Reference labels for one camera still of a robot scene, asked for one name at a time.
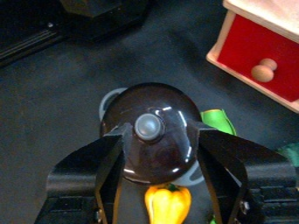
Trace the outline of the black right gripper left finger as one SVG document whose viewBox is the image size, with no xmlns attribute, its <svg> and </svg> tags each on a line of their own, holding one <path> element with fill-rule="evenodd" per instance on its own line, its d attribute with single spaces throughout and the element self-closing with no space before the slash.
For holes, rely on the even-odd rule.
<svg viewBox="0 0 299 224">
<path fill-rule="evenodd" d="M 124 124 L 75 150 L 47 178 L 46 224 L 118 224 L 132 125 Z"/>
</svg>

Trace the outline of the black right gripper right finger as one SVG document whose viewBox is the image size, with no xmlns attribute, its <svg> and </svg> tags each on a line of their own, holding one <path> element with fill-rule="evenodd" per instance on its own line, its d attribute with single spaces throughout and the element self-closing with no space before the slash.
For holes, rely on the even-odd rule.
<svg viewBox="0 0 299 224">
<path fill-rule="evenodd" d="M 288 159 L 202 122 L 190 122 L 218 224 L 298 224 L 296 172 Z"/>
</svg>

